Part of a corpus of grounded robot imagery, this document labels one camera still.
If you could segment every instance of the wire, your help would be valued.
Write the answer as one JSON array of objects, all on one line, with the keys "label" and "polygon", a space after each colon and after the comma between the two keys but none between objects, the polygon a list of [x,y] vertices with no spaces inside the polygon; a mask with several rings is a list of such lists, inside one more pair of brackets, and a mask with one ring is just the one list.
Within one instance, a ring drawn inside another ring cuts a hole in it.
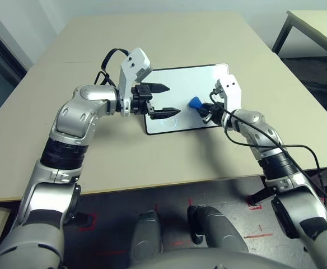
[{"label": "wire", "polygon": [[[247,147],[257,147],[257,148],[268,148],[268,149],[273,149],[275,148],[275,146],[258,146],[258,145],[253,145],[253,144],[246,144],[246,143],[241,143],[241,142],[237,142],[235,140],[233,140],[229,135],[228,135],[228,131],[227,131],[227,125],[225,126],[225,135],[227,136],[227,138],[234,144],[237,144],[237,145],[240,145],[240,146],[247,146]],[[316,165],[316,170],[317,170],[317,175],[318,175],[318,179],[319,179],[319,183],[321,185],[321,188],[323,191],[325,191],[325,186],[324,186],[324,182],[323,182],[323,178],[322,178],[322,175],[321,175],[321,169],[320,169],[320,165],[319,165],[319,161],[318,161],[318,158],[316,157],[315,155],[315,152],[309,148],[308,146],[305,146],[305,145],[282,145],[283,148],[286,148],[286,147],[302,147],[304,149],[307,149],[310,151],[310,153],[312,154],[313,158],[314,158],[314,161],[315,161],[315,165]]]},{"label": "wire", "polygon": [[[263,134],[267,139],[269,139],[277,148],[279,148],[280,150],[282,150],[282,152],[283,152],[283,154],[286,156],[286,158],[287,159],[289,159],[296,167],[297,167],[297,169],[299,170],[299,172],[301,172],[306,178],[307,178],[307,180],[312,184],[312,185],[314,185],[314,187],[327,199],[327,193],[323,190],[323,189],[321,189],[306,173],[305,173],[305,171],[296,163],[296,161],[293,159],[293,157],[284,149],[284,146],[282,146],[282,145],[280,145],[279,143],[277,143],[274,139],[272,139],[269,135],[267,135],[265,132],[263,132],[261,129],[259,129],[259,128],[257,128],[257,127],[255,127],[254,125],[252,125],[252,124],[250,124],[250,123],[248,123],[248,122],[246,122],[245,120],[243,120],[243,119],[241,119],[240,117],[238,117],[238,116],[235,116],[234,114],[232,114],[231,112],[229,112],[227,109],[225,109],[223,106],[221,106],[219,103],[217,103],[213,98],[212,98],[212,96],[213,96],[213,92],[212,93],[210,93],[209,94],[209,98],[210,98],[210,100],[215,104],[215,105],[217,105],[218,107],[220,107],[225,113],[227,113],[228,115],[230,115],[232,118],[235,118],[235,119],[237,119],[237,120],[239,120],[240,122],[242,122],[242,123],[244,123],[244,124],[246,124],[246,125],[248,125],[249,127],[251,127],[251,128],[253,128],[253,129],[255,129],[256,131],[258,131],[258,132],[260,132],[261,134]],[[304,147],[304,148],[306,148],[306,149],[308,149],[308,147],[307,146],[304,146],[304,145],[297,145],[297,146],[299,146],[299,147]]]}]

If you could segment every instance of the gray floor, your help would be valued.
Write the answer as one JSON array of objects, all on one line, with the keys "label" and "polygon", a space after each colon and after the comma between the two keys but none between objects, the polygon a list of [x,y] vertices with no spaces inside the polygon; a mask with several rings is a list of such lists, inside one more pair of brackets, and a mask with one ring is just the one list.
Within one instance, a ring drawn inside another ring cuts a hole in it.
[{"label": "gray floor", "polygon": [[250,253],[296,268],[315,268],[302,244],[282,233],[270,199],[249,207],[247,195],[263,187],[258,177],[176,185],[83,196],[79,211],[95,216],[93,227],[66,227],[68,268],[126,268],[136,219],[147,210],[157,210],[163,227],[164,251],[205,247],[189,236],[186,209],[190,204],[210,205],[224,213],[244,237]]}]

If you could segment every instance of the white wall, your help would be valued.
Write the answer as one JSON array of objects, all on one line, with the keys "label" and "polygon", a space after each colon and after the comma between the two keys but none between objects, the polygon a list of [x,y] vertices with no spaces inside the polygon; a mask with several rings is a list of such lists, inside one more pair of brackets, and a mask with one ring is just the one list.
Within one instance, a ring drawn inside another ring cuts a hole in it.
[{"label": "white wall", "polygon": [[[327,0],[0,0],[0,20],[33,63],[75,16],[236,11],[272,47],[287,10],[327,10]],[[297,30],[290,33],[280,53],[283,57],[314,55],[327,52]]]}]

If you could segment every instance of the black cable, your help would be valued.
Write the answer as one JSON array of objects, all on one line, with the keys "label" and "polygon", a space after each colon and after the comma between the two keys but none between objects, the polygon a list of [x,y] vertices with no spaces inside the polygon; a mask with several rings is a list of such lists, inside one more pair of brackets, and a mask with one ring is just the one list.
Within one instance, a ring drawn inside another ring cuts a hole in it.
[{"label": "black cable", "polygon": [[279,148],[280,150],[282,150],[283,154],[286,156],[286,158],[288,158],[299,170],[299,172],[301,172],[306,178],[307,180],[314,185],[314,187],[327,199],[327,193],[322,190],[313,180],[311,180],[311,178],[305,173],[305,171],[296,163],[296,161],[293,159],[293,157],[283,148],[282,145],[280,145],[279,143],[277,143],[274,139],[272,139],[269,135],[267,135],[265,132],[263,132],[261,129],[255,127],[254,125],[246,122],[245,120],[241,119],[240,117],[235,116],[234,114],[232,114],[231,112],[229,112],[227,109],[225,109],[223,106],[221,106],[220,104],[218,104],[213,98],[213,92],[209,94],[209,98],[210,100],[216,104],[218,107],[220,107],[225,113],[227,113],[228,115],[230,115],[231,117],[239,120],[240,122],[248,125],[249,127],[255,129],[256,131],[260,132],[261,134],[263,134],[266,138],[268,138],[277,148]]},{"label": "black cable", "polygon": [[108,65],[108,62],[109,62],[111,56],[113,56],[115,52],[122,52],[126,56],[129,55],[129,52],[126,49],[112,49],[111,51],[109,51],[108,54],[105,56],[102,64],[101,64],[101,70],[102,71],[99,71],[97,73],[94,84],[97,83],[97,81],[99,80],[100,75],[102,74],[102,75],[104,75],[104,80],[101,82],[100,85],[105,85],[106,83],[108,83],[110,86],[113,86],[113,87],[116,88],[115,83],[110,79],[110,75],[106,71],[106,66]]},{"label": "black cable", "polygon": [[[234,144],[240,145],[240,146],[247,146],[247,147],[256,147],[256,148],[268,148],[268,149],[273,149],[275,148],[275,146],[258,146],[258,145],[253,145],[253,144],[247,144],[247,143],[241,143],[241,142],[237,142],[235,140],[233,140],[229,135],[228,135],[228,131],[227,131],[227,125],[225,126],[225,135],[227,136],[227,138]],[[319,179],[319,183],[321,185],[321,189],[323,191],[325,191],[325,186],[324,186],[324,182],[323,182],[323,178],[321,175],[321,169],[320,169],[320,165],[319,165],[319,161],[318,158],[316,157],[315,152],[309,148],[308,146],[305,145],[299,145],[299,144],[294,144],[294,145],[282,145],[283,148],[285,147],[302,147],[304,149],[307,149],[310,151],[310,153],[312,154],[314,161],[315,161],[315,165],[316,165],[316,170],[317,170],[317,175],[318,175],[318,179]]]}]

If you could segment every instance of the red tape marking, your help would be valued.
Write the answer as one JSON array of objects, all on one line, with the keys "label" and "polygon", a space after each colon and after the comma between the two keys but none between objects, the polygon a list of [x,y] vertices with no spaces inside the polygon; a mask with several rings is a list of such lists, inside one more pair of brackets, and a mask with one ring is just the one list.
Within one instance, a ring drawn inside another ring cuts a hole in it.
[{"label": "red tape marking", "polygon": [[265,236],[272,236],[273,234],[257,234],[257,235],[248,235],[244,238],[258,238],[258,237],[265,237]]},{"label": "red tape marking", "polygon": [[249,197],[246,200],[247,205],[248,205],[248,209],[249,210],[258,210],[258,209],[262,209],[262,205],[257,205],[257,206],[253,206],[249,204]]},{"label": "red tape marking", "polygon": [[122,251],[104,251],[104,252],[99,252],[97,255],[99,256],[109,256],[109,255],[118,255],[118,254],[125,254],[127,251],[122,250]]},{"label": "red tape marking", "polygon": [[93,231],[93,230],[95,230],[97,214],[93,213],[93,214],[89,214],[89,216],[92,216],[91,226],[89,226],[89,227],[79,227],[79,231]]},{"label": "red tape marking", "polygon": [[184,245],[184,244],[190,244],[191,240],[187,240],[187,241],[176,241],[171,243],[171,245]]}]

